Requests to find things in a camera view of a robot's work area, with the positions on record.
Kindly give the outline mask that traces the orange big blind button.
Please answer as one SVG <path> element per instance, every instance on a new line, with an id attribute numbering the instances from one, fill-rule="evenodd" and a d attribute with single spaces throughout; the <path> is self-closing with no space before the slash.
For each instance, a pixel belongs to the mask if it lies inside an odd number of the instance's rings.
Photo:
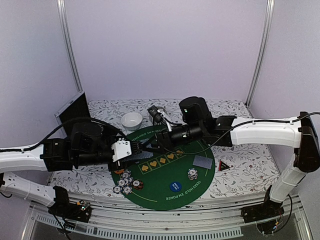
<path id="1" fill-rule="evenodd" d="M 119 170 L 115 170 L 114 173 L 117 174 L 117 175 L 120 175 L 124 172 L 125 170 L 124 169 L 119 169 Z"/>

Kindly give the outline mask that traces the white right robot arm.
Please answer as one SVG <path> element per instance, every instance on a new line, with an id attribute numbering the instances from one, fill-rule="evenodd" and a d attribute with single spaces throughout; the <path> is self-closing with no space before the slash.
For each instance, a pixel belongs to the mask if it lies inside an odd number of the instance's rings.
<path id="1" fill-rule="evenodd" d="M 244 144 L 279 145 L 293 148 L 293 156 L 272 184 L 259 206 L 262 218 L 278 210 L 286 196 L 302 179 L 320 167 L 320 147 L 311 114 L 283 119 L 249 119 L 234 115 L 214 118 L 204 98 L 191 96 L 179 103 L 183 124 L 168 126 L 156 133 L 158 147 L 167 152 L 177 146 L 204 140 L 210 146 L 232 147 Z"/>

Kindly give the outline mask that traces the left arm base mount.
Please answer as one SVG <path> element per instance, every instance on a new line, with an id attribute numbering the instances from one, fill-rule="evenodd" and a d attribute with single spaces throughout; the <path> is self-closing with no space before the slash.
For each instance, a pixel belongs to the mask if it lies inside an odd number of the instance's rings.
<path id="1" fill-rule="evenodd" d="M 55 202 L 48 208 L 48 212 L 64 220 L 74 220 L 88 223 L 92 214 L 92 207 L 89 202 L 80 200 L 77 203 Z"/>

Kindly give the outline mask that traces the blue small blind button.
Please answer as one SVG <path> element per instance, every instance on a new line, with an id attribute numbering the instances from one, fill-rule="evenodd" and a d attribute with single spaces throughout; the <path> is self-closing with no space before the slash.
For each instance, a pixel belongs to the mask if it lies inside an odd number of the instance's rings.
<path id="1" fill-rule="evenodd" d="M 174 182 L 171 182 L 170 185 L 169 185 L 169 188 L 172 192 L 180 192 L 182 190 L 182 185 L 180 182 L 178 181 L 174 181 Z"/>

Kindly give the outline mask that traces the blue poker chips pile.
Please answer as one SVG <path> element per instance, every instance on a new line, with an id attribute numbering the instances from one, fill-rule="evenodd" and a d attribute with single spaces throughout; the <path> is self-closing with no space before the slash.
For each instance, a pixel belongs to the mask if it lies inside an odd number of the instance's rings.
<path id="1" fill-rule="evenodd" d="M 113 172 L 113 181 L 115 184 L 113 192 L 115 194 L 129 195 L 132 193 L 132 182 L 134 181 L 134 178 L 132 177 L 132 172 L 129 169 L 125 169 L 122 174 L 115 174 Z"/>

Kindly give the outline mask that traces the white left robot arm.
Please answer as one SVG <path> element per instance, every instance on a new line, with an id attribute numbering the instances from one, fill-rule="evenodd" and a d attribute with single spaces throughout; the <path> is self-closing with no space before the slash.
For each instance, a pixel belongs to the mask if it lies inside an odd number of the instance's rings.
<path id="1" fill-rule="evenodd" d="M 51 136 L 64 124 L 52 130 L 43 140 L 28 146 L 0 150 L 0 191 L 52 207 L 63 216 L 74 213 L 64 188 L 41 185 L 18 177 L 15 171 L 71 171 L 80 166 L 115 164 L 130 156 L 131 143 L 118 128 L 91 117 L 77 117 L 65 122 L 72 124 L 66 138 Z"/>

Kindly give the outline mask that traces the playing cards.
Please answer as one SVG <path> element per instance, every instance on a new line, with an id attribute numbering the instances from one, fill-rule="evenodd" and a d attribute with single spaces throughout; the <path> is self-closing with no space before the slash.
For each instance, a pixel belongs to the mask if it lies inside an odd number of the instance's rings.
<path id="1" fill-rule="evenodd" d="M 213 159 L 205 156 L 196 155 L 194 157 L 193 166 L 210 170 L 212 168 Z"/>

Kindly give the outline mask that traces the blue poker chip stack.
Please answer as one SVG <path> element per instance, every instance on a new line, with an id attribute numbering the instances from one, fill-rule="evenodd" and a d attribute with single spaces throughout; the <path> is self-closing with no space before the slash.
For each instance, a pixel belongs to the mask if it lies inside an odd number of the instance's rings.
<path id="1" fill-rule="evenodd" d="M 187 177 L 189 180 L 196 180 L 198 178 L 198 171 L 195 168 L 190 168 L 187 171 Z"/>

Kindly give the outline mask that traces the grey playing card deck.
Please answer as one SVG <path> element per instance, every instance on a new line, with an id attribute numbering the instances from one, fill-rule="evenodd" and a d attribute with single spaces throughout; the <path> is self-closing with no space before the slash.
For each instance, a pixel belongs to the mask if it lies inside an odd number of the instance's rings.
<path id="1" fill-rule="evenodd" d="M 128 161 L 140 161 L 144 159 L 149 159 L 154 156 L 153 152 L 147 151 L 147 148 L 142 144 L 138 143 L 134 145 L 131 150 L 132 154 L 123 158 L 123 162 L 128 162 Z"/>

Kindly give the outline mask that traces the red black poker chip stack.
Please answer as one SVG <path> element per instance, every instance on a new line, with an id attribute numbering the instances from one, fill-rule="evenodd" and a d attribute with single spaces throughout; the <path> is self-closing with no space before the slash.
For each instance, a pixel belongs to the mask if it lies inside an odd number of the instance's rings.
<path id="1" fill-rule="evenodd" d="M 139 179 L 135 179 L 133 182 L 132 182 L 132 186 L 134 189 L 136 190 L 142 190 L 144 188 L 144 183 L 139 180 Z"/>

